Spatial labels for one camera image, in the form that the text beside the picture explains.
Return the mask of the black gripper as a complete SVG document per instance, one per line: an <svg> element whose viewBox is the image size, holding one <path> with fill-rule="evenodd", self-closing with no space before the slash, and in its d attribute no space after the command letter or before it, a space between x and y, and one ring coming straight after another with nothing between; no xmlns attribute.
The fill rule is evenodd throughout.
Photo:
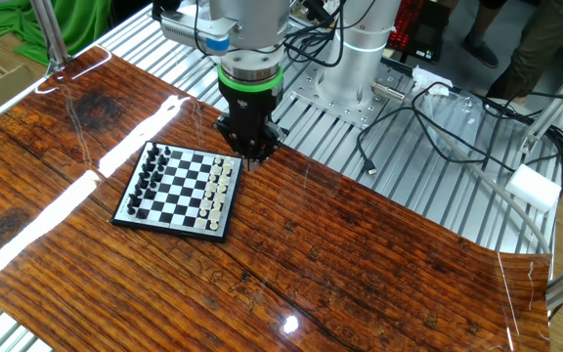
<svg viewBox="0 0 563 352"><path fill-rule="evenodd" d="M232 150L243 159L244 167L251 169L252 158L265 161L283 144L289 134L285 128L266 125L282 100L282 91L222 90L221 94L229 105L229 111L219 116L215 126ZM250 140L243 129L247 127L263 128L253 146L252 158Z"/></svg>

